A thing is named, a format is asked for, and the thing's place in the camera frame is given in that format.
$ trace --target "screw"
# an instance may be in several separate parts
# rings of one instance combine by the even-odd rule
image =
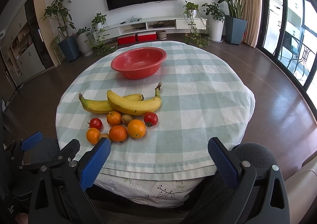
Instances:
[[[43,166],[41,167],[41,171],[44,172],[45,170],[47,170],[47,166],[46,166],[46,165],[43,165]]]
[[[277,165],[273,165],[273,166],[272,166],[272,169],[273,169],[274,171],[278,171],[280,168],[279,168]]]
[[[77,165],[77,161],[71,161],[68,163],[70,167],[75,167]]]
[[[250,162],[248,162],[248,161],[243,161],[243,162],[242,162],[242,166],[245,167],[245,168],[248,168],[248,167],[251,166],[251,164],[250,164]]]

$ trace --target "tablecloth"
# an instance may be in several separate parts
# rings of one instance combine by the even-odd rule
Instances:
[[[167,52],[167,59],[155,75],[128,80],[111,69],[111,61],[120,53],[146,46]],[[169,192],[172,187],[177,187],[176,181],[186,181],[191,190],[202,177],[216,171],[207,150],[209,138],[217,136],[229,150],[241,142],[255,107],[253,93],[217,56],[184,43],[160,41],[119,49],[77,77],[57,108],[56,132],[60,147],[76,138],[80,141],[80,151],[75,160],[90,151],[93,145],[86,140],[85,134],[87,122],[93,117],[102,119],[103,132],[109,131],[105,115],[91,114],[82,108],[79,92],[85,98],[95,100],[106,99],[107,90],[121,96],[142,93],[147,99],[154,96],[154,88],[159,81],[162,82],[162,105],[156,112],[159,123],[147,129],[142,139],[129,138],[123,143],[112,144],[111,154],[100,171],[105,175],[99,175],[102,178],[98,176],[96,180],[100,180],[99,185],[113,190],[115,182],[121,183],[123,188],[128,180],[132,181],[129,187],[133,187],[133,181],[142,180],[147,182],[146,185],[135,187],[142,187],[139,189],[142,190],[142,198],[151,194],[153,200],[160,190],[159,185],[166,185],[164,189]],[[121,181],[114,182],[112,176],[121,178]],[[192,185],[189,184],[191,179],[194,179]],[[152,186],[152,180],[163,183]],[[184,199],[188,192],[180,194],[175,194],[174,198],[179,195]]]

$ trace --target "white tv cabinet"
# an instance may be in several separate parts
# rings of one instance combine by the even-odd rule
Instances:
[[[152,25],[160,22],[160,24],[164,24],[167,27],[158,27],[154,28]],[[194,23],[198,30],[206,29],[206,19],[194,18]],[[136,29],[136,27],[141,26],[141,24],[145,24],[144,29]],[[115,24],[104,28],[103,32],[94,33],[95,39],[99,40],[108,40],[112,38],[116,38],[123,35],[140,33],[145,31],[155,31],[155,30],[180,30],[186,29],[190,30],[190,24],[184,16],[171,16],[171,17],[154,17],[154,18],[145,18],[140,21],[130,22],[126,21],[124,24]]]

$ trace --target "red box with white lid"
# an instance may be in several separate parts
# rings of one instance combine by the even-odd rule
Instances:
[[[157,36],[155,31],[137,34],[137,40],[139,42],[152,41],[152,40],[156,40],[156,38]]]
[[[127,44],[127,43],[134,43],[136,41],[137,41],[136,34],[128,34],[128,35],[118,37],[118,43],[120,45]]]

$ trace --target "orange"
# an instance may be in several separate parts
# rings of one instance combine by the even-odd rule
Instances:
[[[145,124],[138,119],[131,120],[128,124],[128,133],[133,138],[141,138],[145,135]]]
[[[96,144],[99,142],[99,136],[100,136],[100,131],[96,128],[90,128],[88,129],[86,133],[86,138],[88,142],[92,144]]]
[[[113,111],[107,115],[107,122],[110,126],[118,126],[121,123],[121,114]]]
[[[128,131],[124,126],[114,126],[110,128],[109,136],[111,140],[120,142],[128,137]]]

